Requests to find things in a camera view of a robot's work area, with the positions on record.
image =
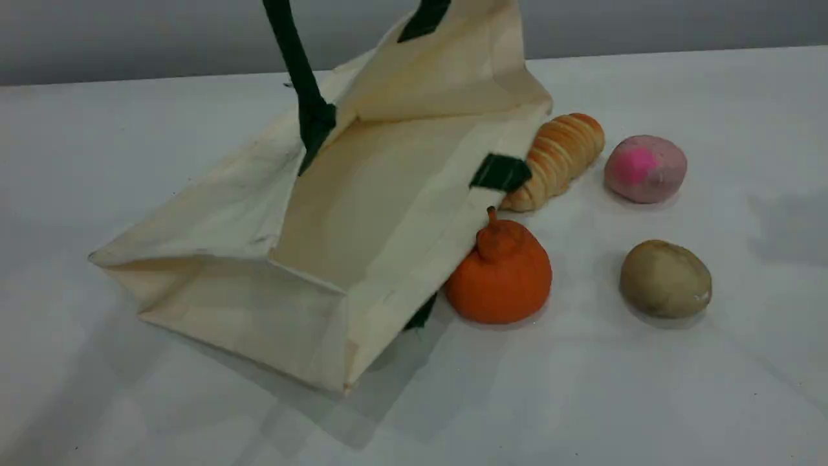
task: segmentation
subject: toy food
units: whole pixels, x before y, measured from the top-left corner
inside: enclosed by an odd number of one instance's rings
[[[607,187],[630,201],[652,204],[676,194],[687,173],[687,157],[674,143],[656,136],[632,136],[609,156]]]
[[[532,211],[560,196],[604,150],[604,130],[592,117],[555,117],[538,130],[527,155],[532,178],[503,199],[500,208]]]
[[[621,267],[621,294],[646,315],[688,318],[707,307],[713,282],[710,271],[689,250],[649,240],[627,254]]]
[[[478,323],[514,323],[543,307],[552,285],[549,256],[516,221],[498,220],[490,207],[489,224],[477,245],[445,284],[449,302]]]

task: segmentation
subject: fabric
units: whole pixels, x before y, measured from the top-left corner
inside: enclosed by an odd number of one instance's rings
[[[525,158],[551,98],[528,73],[515,0],[453,0],[430,34],[320,83],[336,126],[298,177],[298,110],[90,259],[139,317],[347,391],[445,282]]]

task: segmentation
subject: green strap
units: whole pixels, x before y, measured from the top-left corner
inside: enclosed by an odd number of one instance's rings
[[[402,29],[397,43],[417,39],[436,31],[450,5],[451,0],[421,0],[420,7]]]
[[[290,0],[262,1],[299,99],[299,135],[306,149],[305,158],[299,166],[301,175],[311,165],[322,143],[336,126],[336,107],[325,102],[319,92],[299,32],[293,23]]]
[[[508,155],[490,153],[480,164],[469,187],[513,192],[531,178],[532,170],[525,161]]]
[[[426,321],[431,316],[431,311],[434,310],[434,302],[437,300],[437,293],[432,294],[425,304],[420,306],[416,313],[406,324],[403,332],[411,330],[412,328],[423,328],[426,326]]]

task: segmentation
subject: round object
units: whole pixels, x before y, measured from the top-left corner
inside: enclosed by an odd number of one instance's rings
[[[649,240],[624,259],[621,294],[648,316],[688,318],[707,307],[713,281],[704,263],[689,250]]]
[[[656,136],[626,138],[604,166],[607,187],[640,204],[676,194],[687,173],[687,157],[674,143]]]
[[[499,220],[490,207],[489,224],[477,245],[445,284],[449,303],[478,323],[514,323],[543,307],[552,286],[549,256],[516,221]]]

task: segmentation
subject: potato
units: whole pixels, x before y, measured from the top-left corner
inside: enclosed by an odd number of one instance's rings
[[[687,173],[687,157],[674,143],[656,136],[626,138],[604,166],[609,189],[640,204],[676,194]]]
[[[710,271],[689,250],[649,240],[624,259],[621,294],[648,316],[689,318],[707,307],[713,282]]]

